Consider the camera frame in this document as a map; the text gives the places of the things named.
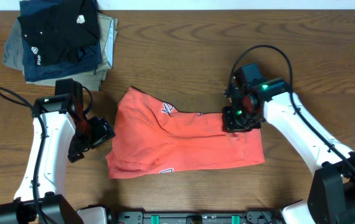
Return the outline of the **red t-shirt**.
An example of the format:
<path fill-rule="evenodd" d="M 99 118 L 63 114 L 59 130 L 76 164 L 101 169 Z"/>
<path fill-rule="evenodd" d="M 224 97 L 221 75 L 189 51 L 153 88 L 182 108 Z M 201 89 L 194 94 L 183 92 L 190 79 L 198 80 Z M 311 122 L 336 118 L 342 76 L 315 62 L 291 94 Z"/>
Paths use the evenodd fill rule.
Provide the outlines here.
<path fill-rule="evenodd" d="M 260 130 L 228 133 L 220 113 L 185 113 L 136 88 L 118 104 L 111 179 L 190 170 L 230 169 L 265 161 Z"/>

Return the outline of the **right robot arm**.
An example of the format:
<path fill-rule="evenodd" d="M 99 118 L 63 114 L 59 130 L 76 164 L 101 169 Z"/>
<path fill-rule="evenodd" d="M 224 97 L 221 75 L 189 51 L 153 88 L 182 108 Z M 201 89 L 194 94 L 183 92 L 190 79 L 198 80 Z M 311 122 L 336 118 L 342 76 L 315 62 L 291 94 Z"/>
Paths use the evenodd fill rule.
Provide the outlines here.
<path fill-rule="evenodd" d="M 230 76 L 222 110 L 224 130 L 249 133 L 274 126 L 308 166 L 309 196 L 281 209 L 283 223 L 355 223 L 355 152 L 334 138 L 281 78 L 267 80 L 256 64 Z"/>

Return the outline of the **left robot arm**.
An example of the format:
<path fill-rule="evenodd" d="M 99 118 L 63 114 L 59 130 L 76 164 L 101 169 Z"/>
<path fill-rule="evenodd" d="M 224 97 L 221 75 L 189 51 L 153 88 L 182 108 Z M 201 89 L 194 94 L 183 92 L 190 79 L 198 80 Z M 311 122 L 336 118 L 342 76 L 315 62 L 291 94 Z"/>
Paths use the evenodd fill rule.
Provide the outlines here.
<path fill-rule="evenodd" d="M 110 209 L 89 205 L 75 210 L 65 198 L 67 163 L 115 137 L 109 122 L 88 118 L 86 87 L 69 78 L 55 83 L 52 96 L 32 105 L 20 95 L 13 102 L 30 108 L 34 138 L 24 178 L 11 203 L 0 205 L 0 223 L 111 223 Z"/>

